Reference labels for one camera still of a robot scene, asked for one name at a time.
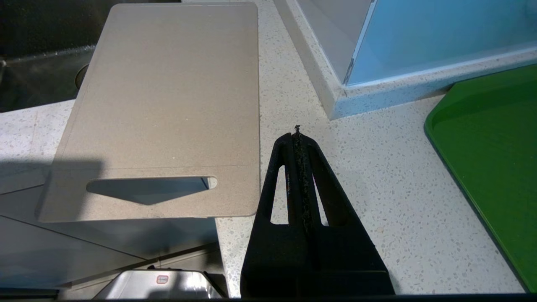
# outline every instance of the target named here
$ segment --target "white cabinet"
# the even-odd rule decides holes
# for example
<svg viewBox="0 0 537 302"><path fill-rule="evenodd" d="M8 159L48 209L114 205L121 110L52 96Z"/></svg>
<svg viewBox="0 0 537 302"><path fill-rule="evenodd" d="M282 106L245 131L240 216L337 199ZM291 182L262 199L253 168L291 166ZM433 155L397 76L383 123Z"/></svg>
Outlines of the white cabinet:
<svg viewBox="0 0 537 302"><path fill-rule="evenodd" d="M347 86L494 62L537 47L536 0L297 3L339 81ZM532 64L535 56L526 60L525 65Z"/></svg>
<svg viewBox="0 0 537 302"><path fill-rule="evenodd" d="M52 288L141 261L0 216L0 287Z"/></svg>

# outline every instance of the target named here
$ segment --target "cutting board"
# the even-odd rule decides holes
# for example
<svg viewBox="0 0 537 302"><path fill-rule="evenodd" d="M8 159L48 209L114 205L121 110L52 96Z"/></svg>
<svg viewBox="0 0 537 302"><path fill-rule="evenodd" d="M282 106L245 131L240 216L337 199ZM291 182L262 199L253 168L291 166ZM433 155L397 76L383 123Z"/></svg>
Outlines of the cutting board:
<svg viewBox="0 0 537 302"><path fill-rule="evenodd" d="M427 117L425 133L537 293L537 65L455 84Z"/></svg>
<svg viewBox="0 0 537 302"><path fill-rule="evenodd" d="M114 6L56 152L39 220L254 214L257 33L252 3ZM131 193L138 196L125 197Z"/></svg>

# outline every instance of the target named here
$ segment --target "beige cutting board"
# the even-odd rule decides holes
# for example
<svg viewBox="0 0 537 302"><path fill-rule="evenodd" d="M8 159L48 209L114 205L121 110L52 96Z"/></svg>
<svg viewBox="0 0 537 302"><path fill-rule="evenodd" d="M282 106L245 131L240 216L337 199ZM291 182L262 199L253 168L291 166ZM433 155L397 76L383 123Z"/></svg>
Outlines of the beige cutting board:
<svg viewBox="0 0 537 302"><path fill-rule="evenodd" d="M257 45L251 3L114 6L56 152L39 220L255 213ZM152 205L86 190L99 179L192 176L215 177L217 185Z"/></svg>

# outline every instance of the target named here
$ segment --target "red label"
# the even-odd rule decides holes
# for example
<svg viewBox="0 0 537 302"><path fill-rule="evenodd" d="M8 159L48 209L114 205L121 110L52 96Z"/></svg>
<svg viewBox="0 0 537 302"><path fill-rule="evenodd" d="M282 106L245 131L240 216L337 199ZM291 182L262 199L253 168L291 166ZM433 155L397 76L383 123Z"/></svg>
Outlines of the red label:
<svg viewBox="0 0 537 302"><path fill-rule="evenodd" d="M157 284L166 284L166 283L168 283L168 276L159 275L157 277Z"/></svg>

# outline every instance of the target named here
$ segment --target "drain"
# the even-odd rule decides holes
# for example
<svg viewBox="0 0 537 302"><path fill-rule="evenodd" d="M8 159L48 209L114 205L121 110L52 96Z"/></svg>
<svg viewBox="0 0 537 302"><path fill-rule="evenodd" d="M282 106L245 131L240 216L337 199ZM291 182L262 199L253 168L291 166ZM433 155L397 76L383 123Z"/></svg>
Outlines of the drain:
<svg viewBox="0 0 537 302"><path fill-rule="evenodd" d="M86 76L86 71L88 70L89 64L86 64L84 67L82 67L75 77L75 86L77 89L80 89L82 86L82 81L84 81L84 77Z"/></svg>

